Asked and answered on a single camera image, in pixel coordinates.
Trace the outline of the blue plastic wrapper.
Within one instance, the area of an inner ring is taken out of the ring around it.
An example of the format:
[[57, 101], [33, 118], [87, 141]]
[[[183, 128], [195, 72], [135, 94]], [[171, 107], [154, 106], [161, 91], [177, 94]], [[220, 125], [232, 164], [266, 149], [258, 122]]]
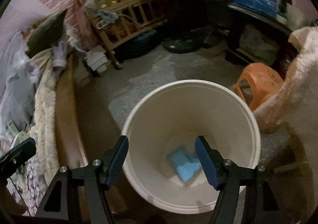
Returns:
[[182, 145], [168, 153], [167, 158], [183, 182], [188, 182], [202, 168], [198, 156]]

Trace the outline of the cream quilted bed cover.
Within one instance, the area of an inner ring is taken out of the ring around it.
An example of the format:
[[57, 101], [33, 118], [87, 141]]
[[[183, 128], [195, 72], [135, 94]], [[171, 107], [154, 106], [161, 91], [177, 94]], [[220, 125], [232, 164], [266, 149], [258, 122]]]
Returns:
[[37, 157], [46, 184], [60, 168], [55, 138], [55, 104], [58, 75], [53, 68], [52, 49], [41, 51], [32, 61], [40, 70], [40, 81], [35, 94], [35, 125], [30, 133], [37, 137]]

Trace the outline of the orange plastic stool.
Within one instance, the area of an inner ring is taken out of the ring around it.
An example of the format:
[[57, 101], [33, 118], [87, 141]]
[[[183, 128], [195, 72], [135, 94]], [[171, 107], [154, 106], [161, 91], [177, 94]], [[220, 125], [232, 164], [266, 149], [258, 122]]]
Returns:
[[273, 96], [282, 84], [283, 79], [277, 71], [258, 62], [251, 63], [243, 69], [233, 89], [250, 110], [255, 111]]

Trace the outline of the grey blue blanket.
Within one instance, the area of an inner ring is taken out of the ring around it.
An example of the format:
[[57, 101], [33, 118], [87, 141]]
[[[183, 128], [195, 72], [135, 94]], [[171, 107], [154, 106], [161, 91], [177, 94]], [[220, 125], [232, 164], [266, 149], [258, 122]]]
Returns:
[[35, 111], [35, 93], [40, 70], [26, 55], [26, 42], [20, 31], [14, 34], [1, 55], [1, 134], [13, 122], [26, 130]]

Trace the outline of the dark green pillow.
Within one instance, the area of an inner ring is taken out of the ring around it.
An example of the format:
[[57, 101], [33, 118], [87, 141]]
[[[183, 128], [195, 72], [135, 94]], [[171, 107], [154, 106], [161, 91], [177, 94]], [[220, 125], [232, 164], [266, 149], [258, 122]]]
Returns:
[[67, 9], [53, 14], [32, 32], [27, 46], [29, 51], [27, 53], [29, 58], [33, 58], [39, 52], [51, 47], [52, 44], [62, 37], [64, 29], [64, 19], [67, 14]]

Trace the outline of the wooden baby crib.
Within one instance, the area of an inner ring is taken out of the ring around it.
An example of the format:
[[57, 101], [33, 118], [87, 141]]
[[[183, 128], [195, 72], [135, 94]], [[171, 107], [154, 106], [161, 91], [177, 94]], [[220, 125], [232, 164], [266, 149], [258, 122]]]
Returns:
[[106, 57], [117, 70], [114, 50], [167, 21], [167, 0], [78, 0]]

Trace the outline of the white plastic trash bucket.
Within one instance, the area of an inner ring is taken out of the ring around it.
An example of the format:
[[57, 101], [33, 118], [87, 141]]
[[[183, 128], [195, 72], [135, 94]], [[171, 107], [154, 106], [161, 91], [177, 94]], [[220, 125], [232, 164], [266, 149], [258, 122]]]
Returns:
[[146, 95], [130, 112], [122, 129], [129, 151], [123, 171], [130, 185], [147, 202], [177, 214], [214, 209], [218, 192], [199, 171], [181, 181], [168, 160], [179, 146], [193, 154], [195, 139], [237, 165], [255, 168], [261, 151], [254, 115], [234, 92], [213, 82], [182, 80]]

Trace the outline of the pink fluffy towel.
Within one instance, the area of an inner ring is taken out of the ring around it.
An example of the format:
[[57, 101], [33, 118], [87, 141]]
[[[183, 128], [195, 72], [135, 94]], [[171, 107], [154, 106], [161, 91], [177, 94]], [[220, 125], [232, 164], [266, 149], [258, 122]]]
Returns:
[[305, 223], [317, 207], [317, 27], [303, 27], [288, 40], [298, 51], [278, 91], [254, 112], [262, 133], [286, 126], [297, 140], [300, 166], [310, 180]]

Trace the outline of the patterned fleece bed blanket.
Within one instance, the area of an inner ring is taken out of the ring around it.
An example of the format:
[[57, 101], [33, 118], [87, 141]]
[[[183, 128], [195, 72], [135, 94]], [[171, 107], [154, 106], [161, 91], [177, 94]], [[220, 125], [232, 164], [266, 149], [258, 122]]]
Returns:
[[22, 165], [9, 179], [7, 188], [23, 215], [35, 216], [48, 188], [37, 156]]

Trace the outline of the brown wooden bed frame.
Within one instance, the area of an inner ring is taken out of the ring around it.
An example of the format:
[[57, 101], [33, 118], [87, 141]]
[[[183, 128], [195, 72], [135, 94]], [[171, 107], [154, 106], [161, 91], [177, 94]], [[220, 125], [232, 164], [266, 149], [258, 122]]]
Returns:
[[86, 166], [115, 146], [120, 136], [95, 79], [75, 55], [67, 57], [55, 102], [55, 139], [60, 165]]

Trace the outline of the black fan base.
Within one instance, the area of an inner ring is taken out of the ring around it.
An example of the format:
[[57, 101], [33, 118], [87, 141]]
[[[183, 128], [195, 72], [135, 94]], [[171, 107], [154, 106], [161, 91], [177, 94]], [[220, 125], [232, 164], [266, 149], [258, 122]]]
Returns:
[[176, 54], [192, 53], [202, 47], [202, 41], [198, 39], [168, 39], [163, 42], [163, 48]]

